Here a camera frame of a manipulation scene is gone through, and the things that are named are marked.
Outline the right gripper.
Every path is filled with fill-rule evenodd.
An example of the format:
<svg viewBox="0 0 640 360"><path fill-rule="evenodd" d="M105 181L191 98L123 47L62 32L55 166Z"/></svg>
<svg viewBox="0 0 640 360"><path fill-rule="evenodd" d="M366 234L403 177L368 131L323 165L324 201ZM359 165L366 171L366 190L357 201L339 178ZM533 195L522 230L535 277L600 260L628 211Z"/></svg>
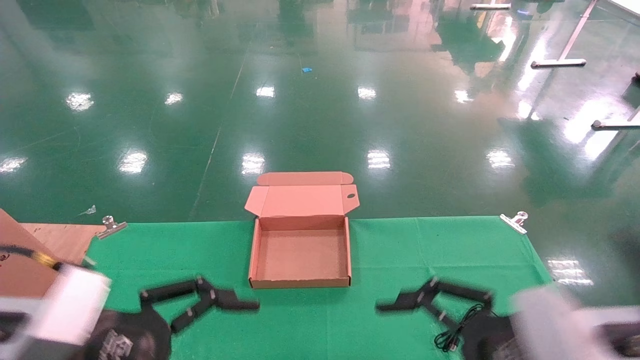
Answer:
<svg viewBox="0 0 640 360"><path fill-rule="evenodd" d="M424 309L448 330L456 332L459 323L434 305L435 297L439 294L475 301L487 310L493 310L494 297L491 292L464 287L437 278L428 280L417 290L400 292L393 302L378 301L375 309L378 312L409 312ZM462 326L460 335L464 360L519 360L521 358L521 347L515 338L509 316L476 314Z"/></svg>

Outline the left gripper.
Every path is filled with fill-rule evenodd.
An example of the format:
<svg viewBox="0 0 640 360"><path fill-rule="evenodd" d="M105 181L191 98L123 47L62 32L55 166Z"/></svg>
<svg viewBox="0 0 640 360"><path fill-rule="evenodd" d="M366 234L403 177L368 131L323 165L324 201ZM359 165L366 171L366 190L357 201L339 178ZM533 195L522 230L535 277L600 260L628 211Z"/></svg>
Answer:
<svg viewBox="0 0 640 360"><path fill-rule="evenodd" d="M103 310L89 340L82 348L83 360L168 360L171 337L192 325L208 310L257 312L256 300L240 300L233 289L215 287L203 277L140 291L142 303L158 303L197 294L201 301L169 324L151 306L135 313Z"/></svg>

